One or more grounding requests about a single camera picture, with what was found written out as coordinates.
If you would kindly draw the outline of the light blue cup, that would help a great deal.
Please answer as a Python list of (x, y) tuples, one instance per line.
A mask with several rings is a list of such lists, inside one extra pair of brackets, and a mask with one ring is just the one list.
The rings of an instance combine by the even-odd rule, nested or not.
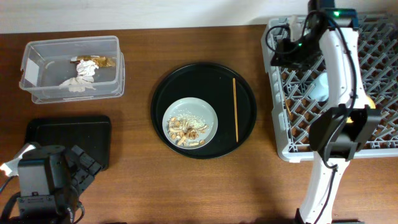
[(319, 102), (324, 102), (328, 100), (328, 74), (323, 72), (312, 82), (314, 88), (309, 93), (309, 98), (317, 100)]

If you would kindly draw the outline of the yellow bowl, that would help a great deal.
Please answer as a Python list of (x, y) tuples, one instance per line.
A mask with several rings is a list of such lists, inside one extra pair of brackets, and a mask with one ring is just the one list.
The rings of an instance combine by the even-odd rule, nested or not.
[[(375, 105), (374, 101), (372, 100), (372, 98), (369, 95), (367, 95), (366, 97), (367, 97), (368, 105), (370, 106), (370, 108), (371, 109), (376, 109), (376, 105)], [(347, 123), (353, 123), (353, 120), (349, 116), (346, 122)]]

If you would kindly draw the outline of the grey plate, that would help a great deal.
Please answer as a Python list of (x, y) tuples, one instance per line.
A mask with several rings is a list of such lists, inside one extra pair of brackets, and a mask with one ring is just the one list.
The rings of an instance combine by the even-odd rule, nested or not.
[[(197, 147), (177, 146), (171, 140), (171, 138), (167, 134), (167, 121), (171, 117), (178, 116), (180, 114), (192, 114), (202, 118), (205, 121), (205, 123), (208, 125), (208, 129), (204, 134), (206, 141), (204, 145)], [(166, 109), (161, 119), (161, 125), (167, 142), (171, 143), (172, 146), (175, 146), (177, 149), (194, 150), (205, 147), (211, 142), (211, 140), (213, 140), (218, 130), (218, 117), (216, 111), (209, 103), (199, 98), (188, 97), (177, 100)]]

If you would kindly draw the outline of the food scraps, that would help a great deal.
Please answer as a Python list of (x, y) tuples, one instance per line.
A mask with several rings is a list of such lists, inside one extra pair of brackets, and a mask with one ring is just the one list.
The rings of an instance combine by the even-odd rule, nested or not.
[(208, 129), (205, 121), (192, 114), (180, 114), (167, 121), (167, 134), (177, 146), (197, 147), (206, 143)]

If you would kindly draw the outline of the gold snack wrapper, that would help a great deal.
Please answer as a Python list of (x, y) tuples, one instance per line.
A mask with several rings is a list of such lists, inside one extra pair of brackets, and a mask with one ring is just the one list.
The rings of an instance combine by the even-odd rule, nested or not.
[(99, 67), (115, 67), (116, 61), (113, 58), (99, 55), (79, 55), (72, 57), (70, 63), (79, 63), (81, 60), (92, 61)]

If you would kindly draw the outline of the grey tissue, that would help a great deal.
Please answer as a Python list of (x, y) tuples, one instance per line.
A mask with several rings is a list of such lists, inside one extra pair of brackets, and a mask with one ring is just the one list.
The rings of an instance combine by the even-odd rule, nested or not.
[(92, 77), (98, 68), (99, 66), (92, 60), (80, 60), (80, 63), (76, 66), (76, 71), (78, 76)]

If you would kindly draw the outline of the white tissue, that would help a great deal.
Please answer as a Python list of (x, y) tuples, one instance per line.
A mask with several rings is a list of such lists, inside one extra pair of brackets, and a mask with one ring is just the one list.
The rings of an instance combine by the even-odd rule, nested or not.
[(67, 86), (70, 92), (84, 92), (86, 89), (96, 89), (93, 87), (93, 82), (93, 77), (77, 76), (65, 80), (60, 86)]

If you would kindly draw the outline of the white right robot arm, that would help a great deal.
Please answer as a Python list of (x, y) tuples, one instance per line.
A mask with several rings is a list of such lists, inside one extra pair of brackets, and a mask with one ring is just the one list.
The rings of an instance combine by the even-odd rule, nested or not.
[(362, 83), (358, 14), (334, 1), (309, 1), (303, 26), (290, 22), (281, 29), (288, 36), (270, 49), (270, 64), (308, 70), (323, 57), (328, 79), (326, 111), (310, 125), (313, 169), (294, 223), (331, 223), (341, 178), (381, 121), (381, 110), (371, 107)]

